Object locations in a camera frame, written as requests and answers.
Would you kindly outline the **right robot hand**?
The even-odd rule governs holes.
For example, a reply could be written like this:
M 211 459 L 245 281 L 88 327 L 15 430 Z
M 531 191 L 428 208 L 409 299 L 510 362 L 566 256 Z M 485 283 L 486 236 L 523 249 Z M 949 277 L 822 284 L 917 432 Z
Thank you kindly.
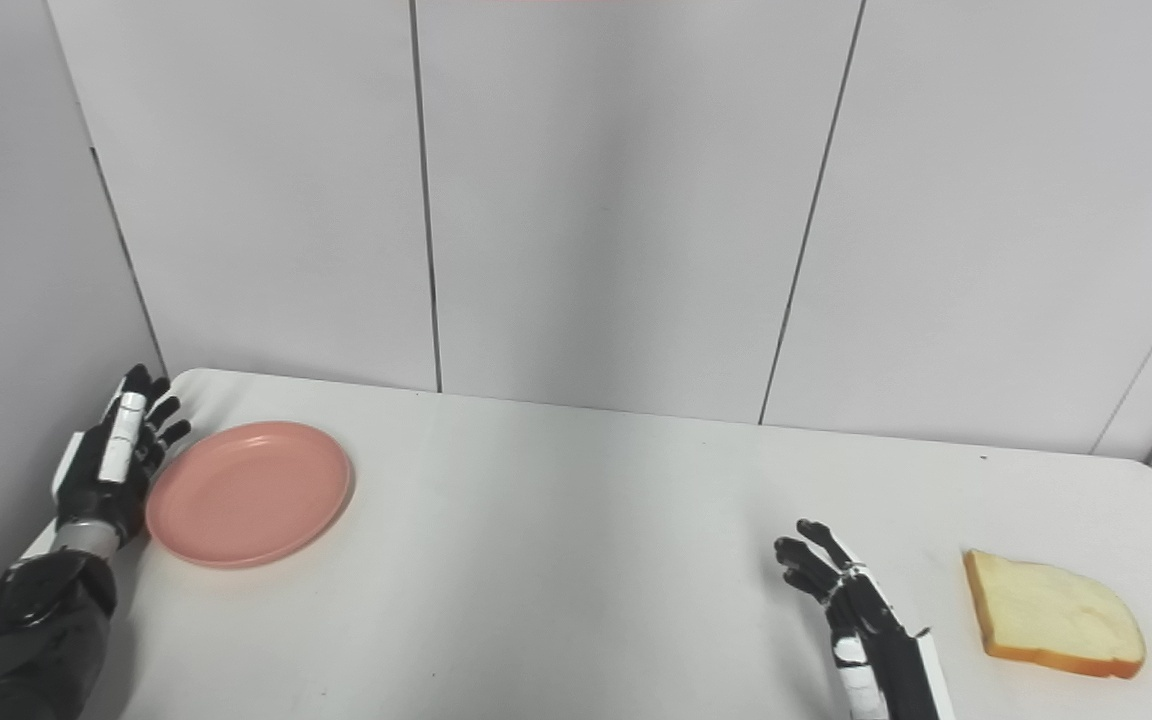
M 910 632 L 869 566 L 813 520 L 774 541 L 783 579 L 823 607 L 851 719 L 954 719 L 931 629 Z

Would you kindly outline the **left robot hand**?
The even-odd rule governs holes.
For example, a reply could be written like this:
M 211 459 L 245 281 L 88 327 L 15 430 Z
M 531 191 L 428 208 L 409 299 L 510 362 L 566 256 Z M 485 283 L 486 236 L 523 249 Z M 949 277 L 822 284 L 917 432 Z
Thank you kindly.
M 141 536 L 151 480 L 192 430 L 180 407 L 169 378 L 145 364 L 128 370 L 101 419 L 74 434 L 61 457 L 52 482 L 58 532 L 104 526 L 118 550 Z

